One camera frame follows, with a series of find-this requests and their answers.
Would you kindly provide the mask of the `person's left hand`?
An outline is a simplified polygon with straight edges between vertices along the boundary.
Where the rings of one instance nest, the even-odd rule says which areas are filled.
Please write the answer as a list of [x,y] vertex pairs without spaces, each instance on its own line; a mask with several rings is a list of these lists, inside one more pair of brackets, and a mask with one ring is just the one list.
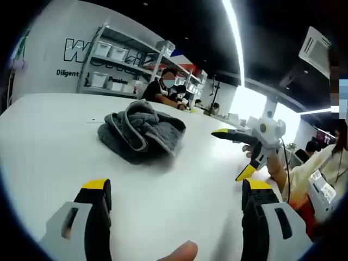
[[193,261],[198,253],[198,245],[190,240],[181,244],[168,256],[165,256],[158,261]]

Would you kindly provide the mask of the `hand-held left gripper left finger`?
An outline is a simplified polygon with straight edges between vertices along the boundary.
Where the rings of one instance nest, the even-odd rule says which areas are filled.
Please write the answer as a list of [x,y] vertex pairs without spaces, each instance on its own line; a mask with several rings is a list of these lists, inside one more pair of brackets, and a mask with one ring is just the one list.
[[46,222],[39,246],[52,260],[112,260],[111,182],[88,181]]

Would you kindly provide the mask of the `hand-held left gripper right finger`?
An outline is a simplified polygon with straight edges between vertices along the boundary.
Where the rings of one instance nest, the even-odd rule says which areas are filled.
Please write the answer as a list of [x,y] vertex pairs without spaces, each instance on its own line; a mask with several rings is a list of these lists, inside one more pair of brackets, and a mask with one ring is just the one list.
[[312,246],[306,224],[264,181],[244,179],[241,260],[299,260]]

